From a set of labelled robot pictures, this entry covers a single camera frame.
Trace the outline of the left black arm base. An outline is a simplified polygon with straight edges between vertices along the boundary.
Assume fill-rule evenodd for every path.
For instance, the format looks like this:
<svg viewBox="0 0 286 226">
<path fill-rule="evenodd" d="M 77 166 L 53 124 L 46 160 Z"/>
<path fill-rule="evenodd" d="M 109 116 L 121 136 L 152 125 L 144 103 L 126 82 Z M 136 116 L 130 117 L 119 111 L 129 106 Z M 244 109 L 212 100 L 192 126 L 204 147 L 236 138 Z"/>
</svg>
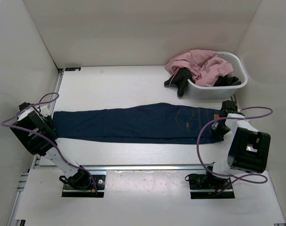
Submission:
<svg viewBox="0 0 286 226">
<path fill-rule="evenodd" d="M 67 178 L 62 175 L 59 180 L 63 183 L 62 197 L 103 198 L 106 184 L 106 174 L 88 175 L 84 170 Z"/>
</svg>

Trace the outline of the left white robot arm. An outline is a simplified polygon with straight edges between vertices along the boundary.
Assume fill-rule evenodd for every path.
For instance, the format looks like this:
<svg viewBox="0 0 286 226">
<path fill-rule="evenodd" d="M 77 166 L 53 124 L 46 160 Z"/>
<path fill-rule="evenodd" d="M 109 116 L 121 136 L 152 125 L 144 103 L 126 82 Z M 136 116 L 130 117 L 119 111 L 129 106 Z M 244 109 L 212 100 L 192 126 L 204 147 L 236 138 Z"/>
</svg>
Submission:
<svg viewBox="0 0 286 226">
<path fill-rule="evenodd" d="M 92 184 L 90 175 L 75 161 L 65 157 L 59 150 L 57 133 L 47 105 L 30 107 L 29 103 L 19 106 L 21 113 L 10 129 L 32 155 L 50 160 L 62 172 L 60 181 L 74 189 L 86 189 Z"/>
</svg>

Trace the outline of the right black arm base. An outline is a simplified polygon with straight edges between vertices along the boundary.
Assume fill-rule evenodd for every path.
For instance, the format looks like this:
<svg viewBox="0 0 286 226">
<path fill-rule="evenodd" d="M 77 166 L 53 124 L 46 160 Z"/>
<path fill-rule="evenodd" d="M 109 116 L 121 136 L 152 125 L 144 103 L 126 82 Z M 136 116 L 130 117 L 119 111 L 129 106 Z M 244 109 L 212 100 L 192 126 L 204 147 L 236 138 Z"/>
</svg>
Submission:
<svg viewBox="0 0 286 226">
<path fill-rule="evenodd" d="M 185 178 L 189 183 L 191 199 L 234 199 L 230 178 L 219 178 L 209 172 L 191 173 Z"/>
</svg>

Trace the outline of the navy blue denim trousers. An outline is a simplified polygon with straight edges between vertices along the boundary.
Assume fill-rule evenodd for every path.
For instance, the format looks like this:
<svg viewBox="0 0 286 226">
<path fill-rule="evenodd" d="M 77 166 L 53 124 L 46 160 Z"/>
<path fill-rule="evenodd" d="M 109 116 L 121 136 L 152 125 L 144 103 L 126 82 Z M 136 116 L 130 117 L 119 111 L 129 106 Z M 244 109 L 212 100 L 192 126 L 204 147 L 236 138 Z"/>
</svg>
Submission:
<svg viewBox="0 0 286 226">
<path fill-rule="evenodd" d="M 200 130 L 219 111 L 158 103 L 125 109 L 66 112 L 53 114 L 59 138 L 106 143 L 182 144 L 220 142 L 207 128 Z"/>
</svg>

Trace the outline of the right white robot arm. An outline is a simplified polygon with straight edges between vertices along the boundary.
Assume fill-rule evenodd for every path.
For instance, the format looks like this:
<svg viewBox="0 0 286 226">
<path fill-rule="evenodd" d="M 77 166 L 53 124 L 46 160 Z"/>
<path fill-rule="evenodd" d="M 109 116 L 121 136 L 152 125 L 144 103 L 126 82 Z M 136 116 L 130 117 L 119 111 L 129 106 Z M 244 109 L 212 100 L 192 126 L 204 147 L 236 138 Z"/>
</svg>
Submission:
<svg viewBox="0 0 286 226">
<path fill-rule="evenodd" d="M 222 103 L 220 113 L 211 131 L 215 138 L 223 138 L 228 132 L 234 134 L 228 156 L 223 161 L 213 162 L 208 169 L 212 172 L 204 176 L 204 184 L 215 188 L 221 178 L 240 173 L 263 173 L 267 166 L 270 140 L 268 133 L 254 128 L 245 115 L 238 111 L 236 102 L 227 100 Z"/>
</svg>

